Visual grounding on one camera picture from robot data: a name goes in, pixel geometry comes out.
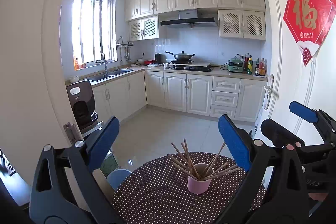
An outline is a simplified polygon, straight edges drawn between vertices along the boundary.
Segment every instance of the drawer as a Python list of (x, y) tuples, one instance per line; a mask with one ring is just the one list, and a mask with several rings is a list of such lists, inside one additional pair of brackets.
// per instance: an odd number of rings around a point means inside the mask
[(212, 91), (211, 104), (218, 106), (236, 107), (238, 102), (238, 93)]
[(231, 120), (234, 119), (236, 113), (235, 107), (228, 106), (216, 106), (211, 105), (210, 109), (210, 117), (219, 118), (220, 116), (227, 114)]
[(239, 93), (239, 78), (213, 77), (212, 90)]

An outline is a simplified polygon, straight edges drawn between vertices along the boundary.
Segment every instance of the lattice cabinet door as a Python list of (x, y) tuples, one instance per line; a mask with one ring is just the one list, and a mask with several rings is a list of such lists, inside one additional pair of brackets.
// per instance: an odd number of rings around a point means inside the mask
[(244, 37), (242, 11), (218, 10), (218, 17), (220, 37)]
[(244, 38), (266, 40), (265, 13), (243, 11)]
[(142, 39), (142, 20), (134, 20), (128, 23), (129, 41)]
[(158, 17), (148, 17), (142, 20), (142, 39), (159, 38)]

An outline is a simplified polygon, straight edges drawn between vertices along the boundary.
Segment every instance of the window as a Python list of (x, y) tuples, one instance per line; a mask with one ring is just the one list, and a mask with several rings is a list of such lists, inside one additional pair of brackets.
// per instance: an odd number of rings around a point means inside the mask
[(113, 60), (111, 43), (112, 0), (73, 0), (72, 47), (78, 63), (94, 65), (105, 54)]

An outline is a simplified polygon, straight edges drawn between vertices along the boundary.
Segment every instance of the round table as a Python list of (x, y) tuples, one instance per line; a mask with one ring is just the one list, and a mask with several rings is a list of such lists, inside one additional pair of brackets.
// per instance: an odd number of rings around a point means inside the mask
[[(190, 153), (194, 164), (209, 163), (214, 155)], [(174, 157), (182, 161), (178, 154), (174, 154)], [(187, 188), (188, 175), (175, 167), (172, 161), (168, 156), (149, 161), (119, 186), (112, 205), (126, 223), (212, 223), (228, 204), (246, 174), (241, 169), (212, 179), (209, 189), (196, 195)], [(233, 159), (219, 156), (213, 169), (218, 169), (227, 161), (227, 167), (236, 164)], [(264, 195), (265, 188), (261, 185), (251, 210), (261, 205)]]

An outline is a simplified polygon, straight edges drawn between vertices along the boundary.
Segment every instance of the range hood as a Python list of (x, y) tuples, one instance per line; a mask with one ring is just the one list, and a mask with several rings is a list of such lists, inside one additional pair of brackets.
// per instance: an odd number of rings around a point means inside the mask
[(179, 19), (161, 21), (161, 26), (170, 28), (193, 28), (199, 27), (215, 27), (218, 26), (216, 17), (199, 17), (197, 10), (185, 10), (178, 12)]

